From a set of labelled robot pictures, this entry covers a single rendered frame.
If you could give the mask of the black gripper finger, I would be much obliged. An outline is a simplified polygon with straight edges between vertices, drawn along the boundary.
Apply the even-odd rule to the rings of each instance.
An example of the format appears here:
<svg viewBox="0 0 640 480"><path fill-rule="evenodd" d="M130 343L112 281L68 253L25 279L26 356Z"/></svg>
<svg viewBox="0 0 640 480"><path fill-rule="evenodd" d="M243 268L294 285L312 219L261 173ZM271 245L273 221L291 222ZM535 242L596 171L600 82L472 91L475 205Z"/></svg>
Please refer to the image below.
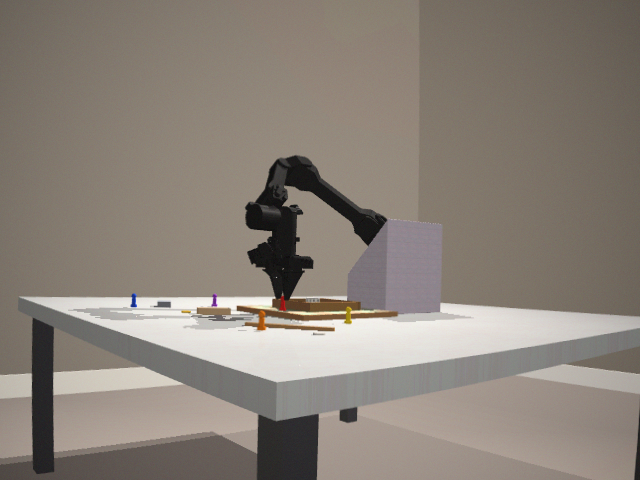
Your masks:
<svg viewBox="0 0 640 480"><path fill-rule="evenodd" d="M282 276L284 300L289 300L305 270L277 270Z"/></svg>
<svg viewBox="0 0 640 480"><path fill-rule="evenodd" d="M275 299L280 299L283 293L282 276L277 270L262 269L269 277L272 283Z"/></svg>

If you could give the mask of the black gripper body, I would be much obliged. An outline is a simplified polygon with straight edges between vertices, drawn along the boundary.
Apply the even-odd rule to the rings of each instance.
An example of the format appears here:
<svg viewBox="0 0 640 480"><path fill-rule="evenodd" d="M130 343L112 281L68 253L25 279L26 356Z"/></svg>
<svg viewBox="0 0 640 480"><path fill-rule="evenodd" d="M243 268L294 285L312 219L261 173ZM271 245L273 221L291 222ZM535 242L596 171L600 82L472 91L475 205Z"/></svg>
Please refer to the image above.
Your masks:
<svg viewBox="0 0 640 480"><path fill-rule="evenodd" d="M300 242L300 237L296 237L293 232L272 232L272 238L278 240L281 251L281 258L266 259L256 264L256 267L271 270L302 270L313 269L313 260L310 256L296 255L296 242Z"/></svg>

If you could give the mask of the brown flat bar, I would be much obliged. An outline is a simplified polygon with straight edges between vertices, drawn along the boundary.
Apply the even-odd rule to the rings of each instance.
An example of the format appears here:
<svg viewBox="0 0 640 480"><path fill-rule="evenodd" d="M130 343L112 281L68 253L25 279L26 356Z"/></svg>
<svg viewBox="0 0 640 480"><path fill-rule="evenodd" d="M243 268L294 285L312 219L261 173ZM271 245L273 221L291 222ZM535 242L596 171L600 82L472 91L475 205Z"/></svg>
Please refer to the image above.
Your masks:
<svg viewBox="0 0 640 480"><path fill-rule="evenodd" d="M245 322L245 326L258 326L258 322ZM295 325L284 325L284 324L278 324L278 323L264 323L264 326L275 327L275 328L335 331L335 328L329 328L329 327L295 326Z"/></svg>

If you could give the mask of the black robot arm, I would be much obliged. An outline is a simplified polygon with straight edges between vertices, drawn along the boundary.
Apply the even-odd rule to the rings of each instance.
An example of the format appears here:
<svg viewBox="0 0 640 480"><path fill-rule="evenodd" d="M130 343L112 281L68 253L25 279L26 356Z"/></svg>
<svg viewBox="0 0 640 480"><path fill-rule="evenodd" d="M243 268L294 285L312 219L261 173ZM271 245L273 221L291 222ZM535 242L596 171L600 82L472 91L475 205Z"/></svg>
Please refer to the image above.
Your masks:
<svg viewBox="0 0 640 480"><path fill-rule="evenodd" d="M320 177L318 169L305 156L279 157L269 168L266 186L255 202L245 206L246 226L253 230L272 232L297 231L297 215L303 211L298 205L282 206L288 199L285 186L301 191L310 191L352 222L354 232L370 245L372 240L388 220L384 215L371 209L362 209ZM282 206L282 207L281 207ZM267 243L247 252L252 264L258 264L271 257L281 258L278 240L267 239ZM278 257L279 256L279 257Z"/></svg>

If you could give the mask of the orange pawn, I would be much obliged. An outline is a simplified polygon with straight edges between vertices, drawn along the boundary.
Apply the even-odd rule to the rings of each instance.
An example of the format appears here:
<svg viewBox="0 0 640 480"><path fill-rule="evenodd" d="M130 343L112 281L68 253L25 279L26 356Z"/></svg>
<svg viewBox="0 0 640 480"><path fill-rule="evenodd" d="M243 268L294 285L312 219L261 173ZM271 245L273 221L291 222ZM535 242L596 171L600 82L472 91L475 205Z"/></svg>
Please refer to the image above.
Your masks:
<svg viewBox="0 0 640 480"><path fill-rule="evenodd" d="M264 326L264 312L259 312L259 321L258 321L258 330L266 330L266 326Z"/></svg>

